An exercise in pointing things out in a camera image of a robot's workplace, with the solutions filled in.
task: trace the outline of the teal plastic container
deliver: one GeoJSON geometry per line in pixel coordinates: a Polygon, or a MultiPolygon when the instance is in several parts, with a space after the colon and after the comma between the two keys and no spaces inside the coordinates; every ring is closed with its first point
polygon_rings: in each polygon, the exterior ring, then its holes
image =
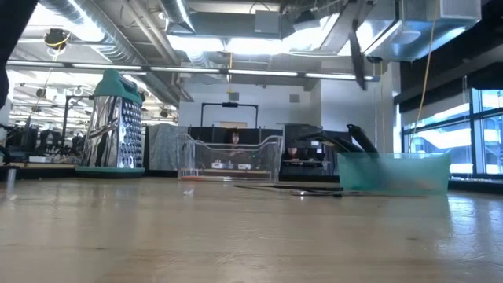
{"type": "Polygon", "coordinates": [[[446,194],[450,178],[448,154],[339,153],[344,190],[391,195],[446,194]]]}

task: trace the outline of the window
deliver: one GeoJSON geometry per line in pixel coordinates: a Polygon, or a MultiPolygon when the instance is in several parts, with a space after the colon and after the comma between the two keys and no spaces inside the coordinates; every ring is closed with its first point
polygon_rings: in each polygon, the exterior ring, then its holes
{"type": "Polygon", "coordinates": [[[451,173],[473,172],[472,130],[469,122],[416,132],[412,153],[449,153],[451,173]]]}
{"type": "Polygon", "coordinates": [[[475,113],[503,107],[503,90],[472,90],[475,113]]]}
{"type": "Polygon", "coordinates": [[[483,161],[486,174],[503,174],[503,116],[483,121],[483,161]]]}
{"type": "MultiPolygon", "coordinates": [[[[468,116],[469,114],[470,114],[470,104],[465,103],[463,105],[459,105],[457,107],[448,109],[444,112],[434,114],[433,116],[428,117],[426,119],[420,120],[419,122],[417,122],[417,127],[424,127],[434,123],[444,122],[459,117],[465,117],[468,116]]],[[[405,129],[411,130],[414,128],[414,125],[415,123],[411,123],[407,125],[405,129]]]]}
{"type": "Polygon", "coordinates": [[[461,177],[503,178],[503,90],[465,89],[464,94],[427,105],[429,117],[417,123],[412,142],[415,123],[409,115],[403,151],[450,154],[450,172],[461,177]],[[465,103],[464,94],[471,101],[465,103]]]}

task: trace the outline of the yellow cable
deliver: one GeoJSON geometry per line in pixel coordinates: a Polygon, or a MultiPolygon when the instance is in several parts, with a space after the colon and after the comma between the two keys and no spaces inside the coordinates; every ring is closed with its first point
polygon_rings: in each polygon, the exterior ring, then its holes
{"type": "Polygon", "coordinates": [[[60,42],[58,42],[58,43],[47,43],[46,42],[46,45],[47,46],[59,46],[59,45],[62,45],[63,43],[65,43],[65,42],[67,42],[69,38],[70,38],[70,33],[67,35],[66,39],[63,39],[60,42]]]}
{"type": "Polygon", "coordinates": [[[430,73],[430,61],[431,61],[431,47],[433,46],[433,36],[435,34],[435,25],[437,23],[437,17],[439,16],[439,6],[440,1],[437,0],[435,5],[435,16],[433,17],[433,25],[431,26],[431,37],[430,37],[430,46],[428,51],[428,59],[426,61],[426,72],[424,73],[424,84],[423,84],[423,93],[421,95],[421,102],[419,104],[419,112],[417,113],[417,119],[414,124],[414,131],[412,132],[412,136],[410,137],[409,142],[409,153],[412,148],[412,141],[414,139],[414,135],[416,134],[417,123],[419,123],[419,118],[421,116],[421,112],[423,111],[424,97],[426,96],[426,86],[428,85],[428,75],[430,73]]]}

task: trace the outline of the teal grater handle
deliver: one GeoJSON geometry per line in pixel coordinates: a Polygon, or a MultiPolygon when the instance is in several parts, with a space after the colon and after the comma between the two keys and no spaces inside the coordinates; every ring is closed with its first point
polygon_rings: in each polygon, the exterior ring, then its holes
{"type": "Polygon", "coordinates": [[[108,68],[103,72],[103,79],[96,86],[94,96],[123,97],[143,105],[136,83],[121,78],[114,68],[108,68]]]}

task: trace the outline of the desk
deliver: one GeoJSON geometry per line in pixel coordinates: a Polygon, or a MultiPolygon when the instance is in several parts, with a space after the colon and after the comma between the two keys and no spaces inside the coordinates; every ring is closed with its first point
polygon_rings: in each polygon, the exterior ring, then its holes
{"type": "Polygon", "coordinates": [[[503,282],[494,195],[301,198],[168,178],[16,190],[0,202],[5,283],[503,282]]]}

